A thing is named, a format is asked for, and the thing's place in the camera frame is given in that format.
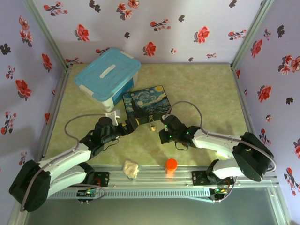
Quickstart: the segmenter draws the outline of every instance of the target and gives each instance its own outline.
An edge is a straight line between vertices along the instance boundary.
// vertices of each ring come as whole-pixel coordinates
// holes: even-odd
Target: wall
[[[293,220],[300,224],[300,1],[274,1],[237,66],[260,139],[274,154]]]
[[[262,0],[32,0],[69,63],[109,47],[142,63],[231,62]]]
[[[6,225],[15,203],[8,189],[22,165],[37,156],[62,67],[23,3],[1,5],[0,224]]]

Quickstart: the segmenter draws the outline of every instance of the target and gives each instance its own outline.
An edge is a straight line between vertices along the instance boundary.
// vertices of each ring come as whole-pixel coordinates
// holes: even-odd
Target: orange cup
[[[173,158],[168,159],[165,164],[165,172],[174,173],[176,168],[177,168],[177,161]]]

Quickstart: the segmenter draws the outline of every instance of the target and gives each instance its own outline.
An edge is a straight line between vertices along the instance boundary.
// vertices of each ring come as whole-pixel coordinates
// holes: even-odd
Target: starry night box
[[[159,120],[171,107],[163,86],[125,93],[123,101],[127,117],[138,119],[140,125]]]

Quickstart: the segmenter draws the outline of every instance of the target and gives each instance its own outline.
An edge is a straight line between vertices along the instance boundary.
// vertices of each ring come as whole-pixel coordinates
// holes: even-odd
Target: storage container
[[[118,49],[111,48],[74,78],[75,84],[100,107],[110,112],[137,83],[141,63]]]

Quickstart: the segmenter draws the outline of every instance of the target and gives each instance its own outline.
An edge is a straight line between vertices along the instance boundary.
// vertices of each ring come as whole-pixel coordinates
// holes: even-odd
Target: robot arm
[[[161,121],[165,125],[165,129],[159,132],[162,144],[174,141],[176,148],[177,143],[181,143],[186,147],[185,150],[188,147],[206,148],[229,158],[216,159],[210,164],[206,174],[213,184],[218,184],[227,177],[242,175],[261,181],[272,162],[272,153],[252,133],[246,132],[241,137],[210,133],[200,127],[186,127],[174,115],[163,116]]]
[[[101,117],[78,145],[53,158],[26,162],[9,189],[28,212],[39,208],[57,191],[78,183],[90,184],[94,169],[85,163],[104,151],[104,145],[128,135],[138,127],[136,119],[117,124],[116,113]]]

